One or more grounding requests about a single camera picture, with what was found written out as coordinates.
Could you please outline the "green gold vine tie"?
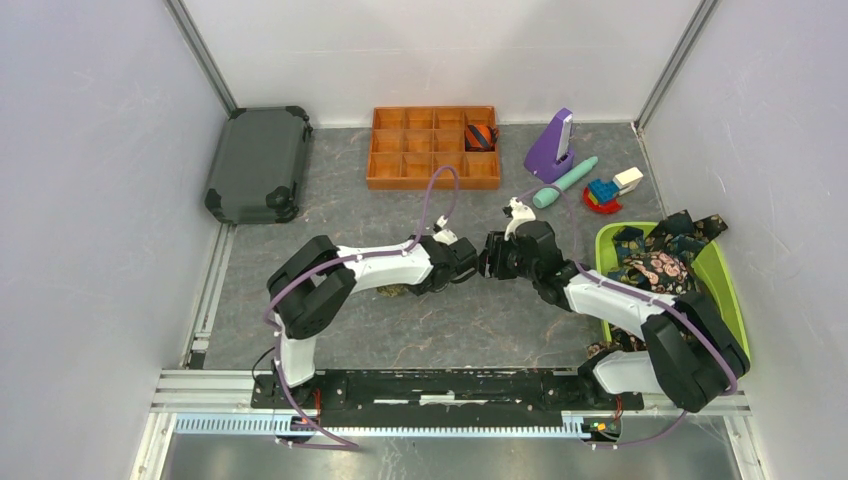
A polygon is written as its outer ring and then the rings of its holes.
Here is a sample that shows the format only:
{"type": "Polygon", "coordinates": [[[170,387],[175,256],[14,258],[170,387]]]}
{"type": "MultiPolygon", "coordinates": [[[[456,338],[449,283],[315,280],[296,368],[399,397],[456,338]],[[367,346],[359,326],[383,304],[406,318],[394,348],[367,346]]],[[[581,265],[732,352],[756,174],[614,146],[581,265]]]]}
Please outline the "green gold vine tie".
{"type": "Polygon", "coordinates": [[[411,290],[404,284],[384,285],[376,288],[376,292],[384,297],[394,298],[409,294],[411,290]]]}

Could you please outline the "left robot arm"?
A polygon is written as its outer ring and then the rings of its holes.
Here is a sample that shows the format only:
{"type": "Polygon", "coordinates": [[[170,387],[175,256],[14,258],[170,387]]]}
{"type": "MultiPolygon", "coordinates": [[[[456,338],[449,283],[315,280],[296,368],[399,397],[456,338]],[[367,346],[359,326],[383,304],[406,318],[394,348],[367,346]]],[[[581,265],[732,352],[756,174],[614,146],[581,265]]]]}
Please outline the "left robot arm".
{"type": "Polygon", "coordinates": [[[445,232],[368,248],[336,245],[326,235],[310,239],[267,281],[263,320],[278,337],[278,397],[295,408],[312,399],[317,336],[350,296],[397,285],[416,296],[435,293],[474,276],[477,261],[468,239],[445,232]]]}

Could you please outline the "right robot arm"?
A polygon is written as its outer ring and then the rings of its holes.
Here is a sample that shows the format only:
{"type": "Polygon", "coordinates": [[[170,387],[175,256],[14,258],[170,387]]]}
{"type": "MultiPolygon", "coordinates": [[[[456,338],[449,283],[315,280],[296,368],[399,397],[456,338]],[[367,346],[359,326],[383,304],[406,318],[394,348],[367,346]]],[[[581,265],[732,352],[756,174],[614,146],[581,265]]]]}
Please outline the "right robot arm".
{"type": "Polygon", "coordinates": [[[526,279],[544,302],[605,320],[644,343],[642,351],[600,353],[579,367],[578,396],[591,408],[619,394],[652,393],[697,413],[734,393],[750,371],[747,353],[707,295],[652,293],[605,277],[565,258],[544,221],[489,232],[479,272],[526,279]]]}

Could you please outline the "mint green cylinder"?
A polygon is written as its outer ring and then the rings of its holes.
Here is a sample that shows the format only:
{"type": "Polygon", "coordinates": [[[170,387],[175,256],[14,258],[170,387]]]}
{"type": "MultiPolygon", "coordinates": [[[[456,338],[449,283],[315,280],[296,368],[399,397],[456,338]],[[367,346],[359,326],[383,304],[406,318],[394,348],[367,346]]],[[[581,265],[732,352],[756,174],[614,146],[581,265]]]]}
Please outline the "mint green cylinder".
{"type": "Polygon", "coordinates": [[[578,180],[586,176],[599,162],[597,156],[589,157],[577,166],[574,166],[565,175],[555,180],[552,184],[537,191],[532,198],[532,203],[536,208],[547,208],[553,204],[562,193],[574,185],[578,180]]]}

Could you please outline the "purple metronome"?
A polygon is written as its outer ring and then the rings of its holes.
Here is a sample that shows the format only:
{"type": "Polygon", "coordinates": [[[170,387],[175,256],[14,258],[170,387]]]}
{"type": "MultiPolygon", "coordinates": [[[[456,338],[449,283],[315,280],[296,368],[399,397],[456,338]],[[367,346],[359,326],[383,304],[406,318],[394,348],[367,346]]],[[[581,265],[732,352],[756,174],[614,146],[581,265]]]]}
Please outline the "purple metronome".
{"type": "Polygon", "coordinates": [[[572,132],[573,112],[562,108],[527,152],[525,169],[546,184],[563,177],[572,169],[575,158],[572,132]]]}

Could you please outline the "rolled orange striped tie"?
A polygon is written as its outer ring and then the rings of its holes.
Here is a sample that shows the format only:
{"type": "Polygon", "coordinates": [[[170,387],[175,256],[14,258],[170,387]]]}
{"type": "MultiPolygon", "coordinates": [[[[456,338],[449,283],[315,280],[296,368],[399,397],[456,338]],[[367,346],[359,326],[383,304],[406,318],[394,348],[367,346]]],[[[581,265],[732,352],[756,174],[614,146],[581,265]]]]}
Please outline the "rolled orange striped tie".
{"type": "Polygon", "coordinates": [[[499,130],[486,124],[468,124],[464,130],[466,152],[492,152],[499,139],[499,130]]]}

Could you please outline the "colourful toy brick boat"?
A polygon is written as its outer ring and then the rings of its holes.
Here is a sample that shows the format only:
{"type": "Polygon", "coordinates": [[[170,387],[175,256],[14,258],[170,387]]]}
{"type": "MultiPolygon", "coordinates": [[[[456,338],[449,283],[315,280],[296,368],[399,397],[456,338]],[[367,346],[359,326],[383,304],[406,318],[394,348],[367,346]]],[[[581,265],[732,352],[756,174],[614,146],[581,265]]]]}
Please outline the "colourful toy brick boat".
{"type": "Polygon", "coordinates": [[[633,191],[643,177],[639,168],[632,167],[616,174],[610,181],[594,179],[583,190],[583,203],[595,213],[614,214],[622,208],[618,199],[633,191]]]}

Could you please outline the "orange wooden compartment tray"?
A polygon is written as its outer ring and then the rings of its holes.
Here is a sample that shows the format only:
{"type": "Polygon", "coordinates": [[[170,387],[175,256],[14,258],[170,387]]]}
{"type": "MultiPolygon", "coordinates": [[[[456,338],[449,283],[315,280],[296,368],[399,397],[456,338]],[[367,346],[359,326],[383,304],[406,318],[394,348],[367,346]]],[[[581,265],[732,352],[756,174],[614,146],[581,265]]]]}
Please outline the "orange wooden compartment tray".
{"type": "Polygon", "coordinates": [[[371,190],[424,190],[441,167],[459,175],[463,190],[501,184],[499,139],[492,152],[466,152],[468,124],[498,128],[492,106],[391,106],[373,110],[366,184],[371,190]]]}

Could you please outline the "navy orange floral tie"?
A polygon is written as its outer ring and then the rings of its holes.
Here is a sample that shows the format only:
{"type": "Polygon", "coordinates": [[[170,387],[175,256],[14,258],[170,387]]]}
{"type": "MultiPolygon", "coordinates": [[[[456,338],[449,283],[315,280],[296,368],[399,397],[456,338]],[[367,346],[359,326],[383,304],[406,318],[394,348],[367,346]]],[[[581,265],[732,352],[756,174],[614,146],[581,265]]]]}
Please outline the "navy orange floral tie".
{"type": "MultiPolygon", "coordinates": [[[[645,237],[646,237],[646,235],[647,234],[645,234],[643,231],[641,231],[640,229],[634,228],[634,227],[626,226],[624,228],[621,228],[613,236],[613,239],[612,239],[613,246],[614,246],[615,251],[617,253],[618,262],[619,262],[619,259],[622,258],[625,255],[630,255],[630,254],[637,253],[637,252],[650,252],[650,251],[647,251],[646,247],[645,247],[645,237]]],[[[691,268],[692,272],[693,272],[692,264],[693,264],[694,260],[688,260],[687,259],[687,261],[690,264],[690,268],[691,268]]],[[[617,268],[610,269],[605,276],[612,279],[612,280],[615,280],[615,281],[622,283],[620,281],[620,274],[618,273],[619,270],[620,270],[620,266],[618,266],[617,268]]]]}

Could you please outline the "black pink rose tie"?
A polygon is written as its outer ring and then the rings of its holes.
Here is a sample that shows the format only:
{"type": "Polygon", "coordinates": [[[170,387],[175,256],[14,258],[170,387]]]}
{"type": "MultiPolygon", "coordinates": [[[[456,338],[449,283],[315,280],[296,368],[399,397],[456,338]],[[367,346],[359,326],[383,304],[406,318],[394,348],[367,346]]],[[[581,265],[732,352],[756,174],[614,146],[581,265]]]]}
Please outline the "black pink rose tie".
{"type": "Polygon", "coordinates": [[[658,294],[682,295],[697,290],[685,257],[663,251],[637,252],[619,259],[620,281],[658,294]]]}

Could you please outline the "dark green hard case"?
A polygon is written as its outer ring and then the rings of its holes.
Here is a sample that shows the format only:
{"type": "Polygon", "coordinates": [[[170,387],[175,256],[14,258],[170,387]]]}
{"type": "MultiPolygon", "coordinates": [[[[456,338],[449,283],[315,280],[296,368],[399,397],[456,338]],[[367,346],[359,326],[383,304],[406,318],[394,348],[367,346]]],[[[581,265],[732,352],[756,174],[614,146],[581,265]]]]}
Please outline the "dark green hard case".
{"type": "Polygon", "coordinates": [[[203,203],[222,224],[292,221],[313,128],[300,106],[238,108],[221,131],[203,203]]]}

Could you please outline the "black gold leaf tie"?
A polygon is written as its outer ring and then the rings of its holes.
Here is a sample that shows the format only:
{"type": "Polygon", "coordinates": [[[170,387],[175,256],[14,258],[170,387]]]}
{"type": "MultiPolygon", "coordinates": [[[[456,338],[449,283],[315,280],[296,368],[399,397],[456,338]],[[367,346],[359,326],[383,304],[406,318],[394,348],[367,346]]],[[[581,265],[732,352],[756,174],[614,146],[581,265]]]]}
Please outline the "black gold leaf tie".
{"type": "Polygon", "coordinates": [[[645,237],[650,252],[664,252],[694,260],[700,252],[728,229],[720,215],[693,220],[687,210],[661,220],[645,237]]]}

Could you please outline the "lime green plastic bin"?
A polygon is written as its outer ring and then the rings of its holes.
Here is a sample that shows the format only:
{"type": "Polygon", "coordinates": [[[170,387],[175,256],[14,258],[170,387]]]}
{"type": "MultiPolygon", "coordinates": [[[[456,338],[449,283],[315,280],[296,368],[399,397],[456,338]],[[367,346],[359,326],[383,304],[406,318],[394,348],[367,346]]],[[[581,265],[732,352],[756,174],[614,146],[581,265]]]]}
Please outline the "lime green plastic bin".
{"type": "MultiPolygon", "coordinates": [[[[656,225],[657,222],[632,221],[614,222],[603,226],[595,237],[595,269],[606,275],[610,269],[619,266],[612,238],[621,228],[630,226],[647,234],[656,225]]],[[[695,259],[692,267],[699,285],[715,301],[728,329],[752,360],[742,311],[720,245],[717,242],[707,245],[695,259]]]]}

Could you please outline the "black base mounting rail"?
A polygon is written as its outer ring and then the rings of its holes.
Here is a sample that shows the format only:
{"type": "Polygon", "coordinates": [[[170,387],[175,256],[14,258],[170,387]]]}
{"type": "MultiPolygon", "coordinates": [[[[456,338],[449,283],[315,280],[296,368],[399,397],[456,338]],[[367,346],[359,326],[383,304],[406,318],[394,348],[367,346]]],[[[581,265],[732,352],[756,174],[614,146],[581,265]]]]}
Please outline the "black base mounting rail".
{"type": "Polygon", "coordinates": [[[328,369],[291,393],[325,428],[554,427],[566,411],[644,407],[571,368],[328,369]]]}

